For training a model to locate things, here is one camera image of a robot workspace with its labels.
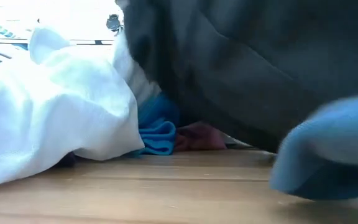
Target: wood grain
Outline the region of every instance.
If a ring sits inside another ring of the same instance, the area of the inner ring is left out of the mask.
[[[358,202],[270,190],[269,160],[228,150],[80,161],[0,185],[0,223],[358,223]]]

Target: blue towel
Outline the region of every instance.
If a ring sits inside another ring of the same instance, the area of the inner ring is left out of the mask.
[[[358,97],[325,106],[289,133],[270,186],[310,200],[358,197]]]
[[[175,146],[179,109],[164,94],[159,94],[139,108],[139,132],[145,148],[140,154],[170,155]]]

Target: window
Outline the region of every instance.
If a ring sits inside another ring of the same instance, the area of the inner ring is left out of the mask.
[[[114,0],[0,0],[0,62],[18,50],[38,23],[56,28],[73,43],[112,44],[123,14]]]

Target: wooden table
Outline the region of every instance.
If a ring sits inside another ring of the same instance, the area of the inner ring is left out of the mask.
[[[81,161],[0,185],[0,223],[358,223],[358,202],[270,190],[270,166],[243,150]]]

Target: wooden surface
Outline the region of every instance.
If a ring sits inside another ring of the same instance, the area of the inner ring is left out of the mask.
[[[82,161],[0,185],[0,223],[358,223],[358,202],[270,190],[270,165],[239,150]]]

